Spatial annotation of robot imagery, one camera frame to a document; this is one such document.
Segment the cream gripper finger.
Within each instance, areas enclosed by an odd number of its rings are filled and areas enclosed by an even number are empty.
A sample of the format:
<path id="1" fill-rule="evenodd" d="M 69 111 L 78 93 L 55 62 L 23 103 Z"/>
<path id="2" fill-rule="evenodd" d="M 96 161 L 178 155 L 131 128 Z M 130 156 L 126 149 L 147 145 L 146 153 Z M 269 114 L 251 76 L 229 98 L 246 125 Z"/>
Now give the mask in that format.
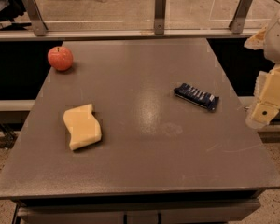
<path id="1" fill-rule="evenodd" d="M 275 106 L 253 103 L 247 111 L 245 124 L 252 129 L 261 129 L 269 125 L 278 113 L 279 109 Z"/>

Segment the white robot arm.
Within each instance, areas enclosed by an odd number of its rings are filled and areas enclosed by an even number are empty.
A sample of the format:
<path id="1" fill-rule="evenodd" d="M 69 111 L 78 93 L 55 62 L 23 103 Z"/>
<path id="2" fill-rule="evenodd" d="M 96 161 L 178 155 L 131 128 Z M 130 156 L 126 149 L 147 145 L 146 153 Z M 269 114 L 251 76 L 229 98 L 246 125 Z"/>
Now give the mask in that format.
<path id="1" fill-rule="evenodd" d="M 274 63 L 269 72 L 259 72 L 254 100 L 245 120 L 248 127 L 260 129 L 267 126 L 280 111 L 280 9 L 265 27 L 246 40 L 244 47 L 262 49 L 264 57 Z"/>

